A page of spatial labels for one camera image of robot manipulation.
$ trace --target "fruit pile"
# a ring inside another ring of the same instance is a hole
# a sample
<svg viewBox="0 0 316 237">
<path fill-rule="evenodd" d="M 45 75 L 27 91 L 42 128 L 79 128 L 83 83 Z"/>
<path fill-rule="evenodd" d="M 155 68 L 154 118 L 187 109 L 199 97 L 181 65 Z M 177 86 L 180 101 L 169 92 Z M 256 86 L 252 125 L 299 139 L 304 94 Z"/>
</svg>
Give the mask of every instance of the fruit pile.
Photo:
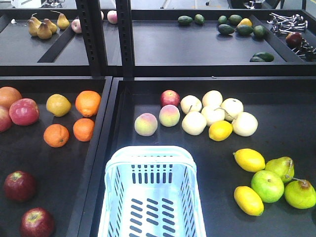
<svg viewBox="0 0 316 237">
<path fill-rule="evenodd" d="M 204 94 L 202 100 L 187 95 L 180 100 L 180 95 L 173 90 L 166 90 L 160 96 L 161 110 L 159 121 L 163 126 L 175 126 L 180 120 L 181 112 L 185 115 L 181 126 L 193 136 L 200 135 L 209 127 L 209 138 L 214 141 L 227 139 L 232 132 L 240 136 L 252 135 L 257 127 L 256 117 L 244 112 L 243 103 L 235 98 L 223 100 L 222 94 L 211 90 Z M 142 136 L 152 136 L 158 128 L 158 120 L 151 113 L 141 114 L 134 123 L 135 131 Z"/>
<path fill-rule="evenodd" d="M 256 150 L 243 148 L 233 153 L 237 164 L 254 175 L 249 186 L 238 186 L 234 198 L 248 215 L 260 216 L 264 202 L 273 203 L 283 195 L 293 207 L 307 209 L 316 205 L 316 192 L 309 181 L 294 178 L 294 162 L 290 157 L 280 157 L 265 163 Z"/>
</svg>

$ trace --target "dark red apple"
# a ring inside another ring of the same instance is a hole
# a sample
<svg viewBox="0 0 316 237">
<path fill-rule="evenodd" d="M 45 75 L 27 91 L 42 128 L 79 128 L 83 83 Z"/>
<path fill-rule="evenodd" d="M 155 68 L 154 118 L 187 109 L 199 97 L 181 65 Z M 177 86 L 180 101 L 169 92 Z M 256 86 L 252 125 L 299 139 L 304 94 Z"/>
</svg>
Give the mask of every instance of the dark red apple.
<svg viewBox="0 0 316 237">
<path fill-rule="evenodd" d="M 21 218 L 21 237 L 49 237 L 54 229 L 54 217 L 42 207 L 28 210 Z"/>
<path fill-rule="evenodd" d="M 301 45 L 303 40 L 302 34 L 299 32 L 291 32 L 289 33 L 286 38 L 285 42 L 290 48 L 295 48 Z"/>
<path fill-rule="evenodd" d="M 9 109 L 0 106 L 0 132 L 4 132 L 11 128 L 12 120 L 9 115 Z"/>
<path fill-rule="evenodd" d="M 178 106 L 180 104 L 180 95 L 174 90 L 165 90 L 160 96 L 161 107 L 165 105 Z"/>
<path fill-rule="evenodd" d="M 5 196 L 17 202 L 31 199 L 36 193 L 36 188 L 37 182 L 34 176 L 22 170 L 9 174 L 3 185 Z"/>
<path fill-rule="evenodd" d="M 38 105 L 29 98 L 15 101 L 9 109 L 9 114 L 12 121 L 21 126 L 31 125 L 40 117 Z"/>
</svg>

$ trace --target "green apple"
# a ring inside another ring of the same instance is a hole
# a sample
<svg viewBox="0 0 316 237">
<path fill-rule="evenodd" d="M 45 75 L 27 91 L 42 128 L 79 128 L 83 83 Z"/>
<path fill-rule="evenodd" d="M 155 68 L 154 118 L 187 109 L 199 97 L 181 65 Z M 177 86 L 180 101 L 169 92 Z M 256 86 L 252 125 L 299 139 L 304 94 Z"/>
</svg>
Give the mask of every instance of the green apple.
<svg viewBox="0 0 316 237">
<path fill-rule="evenodd" d="M 260 170 L 253 175 L 251 188 L 267 203 L 278 201 L 284 192 L 281 178 L 268 170 Z"/>
</svg>

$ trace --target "orange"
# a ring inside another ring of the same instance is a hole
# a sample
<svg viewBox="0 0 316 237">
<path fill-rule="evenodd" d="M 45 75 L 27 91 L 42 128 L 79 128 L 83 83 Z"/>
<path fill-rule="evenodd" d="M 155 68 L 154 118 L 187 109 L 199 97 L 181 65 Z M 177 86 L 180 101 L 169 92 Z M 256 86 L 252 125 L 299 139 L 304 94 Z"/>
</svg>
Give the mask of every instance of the orange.
<svg viewBox="0 0 316 237">
<path fill-rule="evenodd" d="M 21 93 L 11 87 L 11 86 L 4 86 L 0 88 L 0 105 L 10 109 L 10 106 L 13 102 L 22 99 Z"/>
<path fill-rule="evenodd" d="M 73 127 L 75 137 L 81 142 L 91 140 L 94 129 L 94 121 L 89 118 L 78 119 Z"/>
<path fill-rule="evenodd" d="M 47 127 L 43 137 L 51 147 L 62 147 L 68 142 L 69 131 L 63 125 L 55 123 Z"/>
<path fill-rule="evenodd" d="M 92 90 L 82 91 L 76 98 L 75 107 L 84 117 L 88 118 L 98 113 L 101 96 Z"/>
</svg>

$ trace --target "plastic basket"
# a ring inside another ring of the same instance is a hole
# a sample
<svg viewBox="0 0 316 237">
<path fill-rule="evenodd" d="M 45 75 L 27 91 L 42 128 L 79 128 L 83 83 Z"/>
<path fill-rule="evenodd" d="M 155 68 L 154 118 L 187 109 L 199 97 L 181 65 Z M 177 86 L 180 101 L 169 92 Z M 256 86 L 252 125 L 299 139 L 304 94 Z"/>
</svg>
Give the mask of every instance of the plastic basket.
<svg viewBox="0 0 316 237">
<path fill-rule="evenodd" d="M 131 146 L 105 168 L 98 237 L 205 237 L 197 169 L 177 146 Z"/>
</svg>

